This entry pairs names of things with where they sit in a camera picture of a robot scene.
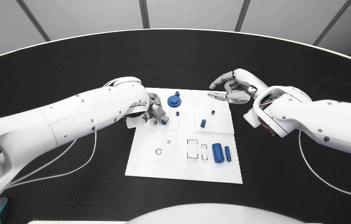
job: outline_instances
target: robotic hand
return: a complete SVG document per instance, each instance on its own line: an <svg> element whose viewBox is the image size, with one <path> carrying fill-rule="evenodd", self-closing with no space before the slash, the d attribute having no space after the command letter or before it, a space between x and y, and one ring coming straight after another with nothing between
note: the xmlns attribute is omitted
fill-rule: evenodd
<svg viewBox="0 0 351 224"><path fill-rule="evenodd" d="M245 104L253 98L253 107L243 115L253 127L262 125L272 135L282 138L300 129L320 144L351 153L351 103L312 102L298 88L268 87L243 69L223 74L210 89L223 82L228 94L210 92L209 96L233 104Z"/></svg>
<svg viewBox="0 0 351 224"><path fill-rule="evenodd" d="M0 118L0 193L38 156L121 118L127 118L128 128L148 120L169 122L160 97L147 93L134 77L118 78L102 88Z"/></svg>

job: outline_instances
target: black textured surface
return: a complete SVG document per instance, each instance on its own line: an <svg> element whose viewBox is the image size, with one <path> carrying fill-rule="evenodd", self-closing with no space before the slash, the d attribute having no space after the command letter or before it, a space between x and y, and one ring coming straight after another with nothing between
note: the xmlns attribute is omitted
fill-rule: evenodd
<svg viewBox="0 0 351 224"><path fill-rule="evenodd" d="M136 76L147 87L207 90L215 78L243 68L269 85L292 85L314 100L351 102L351 60L312 47L265 37L200 30L140 30L58 41L0 56L0 116L54 103ZM230 105L243 185L124 175L136 130L124 121L98 132L91 163L69 176L5 191L9 223L39 220L131 220L190 203L256 207L302 221L350 223L351 196L310 172L298 133L284 139L243 119L251 108ZM351 191L351 155L302 137L315 171ZM66 148L42 155L20 175ZM68 172L88 160L94 135L35 176Z"/></svg>

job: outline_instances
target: white platform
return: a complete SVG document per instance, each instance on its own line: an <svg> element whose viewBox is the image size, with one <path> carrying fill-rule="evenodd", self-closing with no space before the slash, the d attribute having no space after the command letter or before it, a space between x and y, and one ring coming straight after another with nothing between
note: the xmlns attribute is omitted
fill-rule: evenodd
<svg viewBox="0 0 351 224"><path fill-rule="evenodd" d="M229 103L212 99L209 91L164 88L147 88L147 91L160 96L170 122L154 125L148 121L137 128L125 175L243 183ZM176 91L182 94L182 105L173 108L167 99ZM207 121L205 128L200 127L202 119ZM199 144L193 145L196 141L190 141L189 145L189 140L197 140ZM222 144L223 153L225 146L229 146L230 162L215 163L215 143Z"/></svg>

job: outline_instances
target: small blue part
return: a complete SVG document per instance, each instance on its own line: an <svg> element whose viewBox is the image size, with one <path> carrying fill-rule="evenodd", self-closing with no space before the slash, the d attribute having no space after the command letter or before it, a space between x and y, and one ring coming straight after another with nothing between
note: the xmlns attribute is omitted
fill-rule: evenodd
<svg viewBox="0 0 351 224"><path fill-rule="evenodd" d="M212 151L215 156L215 162L222 163L225 162L225 156L223 156L223 150L222 150L222 144L216 143L212 145Z"/></svg>
<svg viewBox="0 0 351 224"><path fill-rule="evenodd" d="M177 95L173 95L169 98L167 103L171 107L179 107L182 105L182 98Z"/></svg>
<svg viewBox="0 0 351 224"><path fill-rule="evenodd" d="M228 161L232 161L229 146L225 147Z"/></svg>
<svg viewBox="0 0 351 224"><path fill-rule="evenodd" d="M205 127L205 125L206 125L206 120L202 120L200 127Z"/></svg>

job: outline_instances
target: white wall panel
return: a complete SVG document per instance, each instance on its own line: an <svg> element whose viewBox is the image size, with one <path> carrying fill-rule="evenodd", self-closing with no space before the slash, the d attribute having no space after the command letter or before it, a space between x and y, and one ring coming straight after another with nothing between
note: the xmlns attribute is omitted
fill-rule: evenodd
<svg viewBox="0 0 351 224"><path fill-rule="evenodd" d="M45 42L16 0L0 0L0 54Z"/></svg>
<svg viewBox="0 0 351 224"><path fill-rule="evenodd" d="M138 0L25 0L52 40L143 28Z"/></svg>
<svg viewBox="0 0 351 224"><path fill-rule="evenodd" d="M243 0L147 0L150 27L235 30Z"/></svg>
<svg viewBox="0 0 351 224"><path fill-rule="evenodd" d="M312 44L347 0L252 0L242 32Z"/></svg>
<svg viewBox="0 0 351 224"><path fill-rule="evenodd" d="M346 10L318 46L351 55L351 7Z"/></svg>

